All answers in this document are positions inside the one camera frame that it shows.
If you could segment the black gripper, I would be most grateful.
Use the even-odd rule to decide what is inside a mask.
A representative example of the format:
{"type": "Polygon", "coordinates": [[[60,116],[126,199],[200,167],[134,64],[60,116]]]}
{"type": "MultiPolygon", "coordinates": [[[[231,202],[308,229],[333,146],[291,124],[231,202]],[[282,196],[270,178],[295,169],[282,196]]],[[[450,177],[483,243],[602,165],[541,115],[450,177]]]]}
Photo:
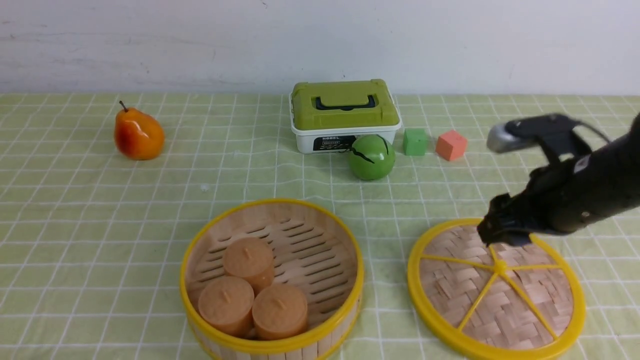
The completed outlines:
{"type": "Polygon", "coordinates": [[[477,225],[485,246],[532,244],[531,234],[565,236],[608,218],[608,155],[567,158],[537,168],[525,189],[490,201],[477,225]]]}

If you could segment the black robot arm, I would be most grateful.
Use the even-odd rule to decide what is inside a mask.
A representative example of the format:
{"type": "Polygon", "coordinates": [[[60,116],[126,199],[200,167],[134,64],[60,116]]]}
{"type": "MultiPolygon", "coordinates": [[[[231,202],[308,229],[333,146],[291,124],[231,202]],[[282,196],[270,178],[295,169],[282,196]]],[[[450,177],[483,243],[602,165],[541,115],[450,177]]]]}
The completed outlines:
{"type": "Polygon", "coordinates": [[[531,171],[525,189],[499,194],[477,226],[489,246],[531,243],[530,235],[567,236],[640,203],[640,125],[592,150],[575,132],[586,126],[560,113],[494,125],[486,145],[496,154],[542,149],[548,164],[531,171]]]}

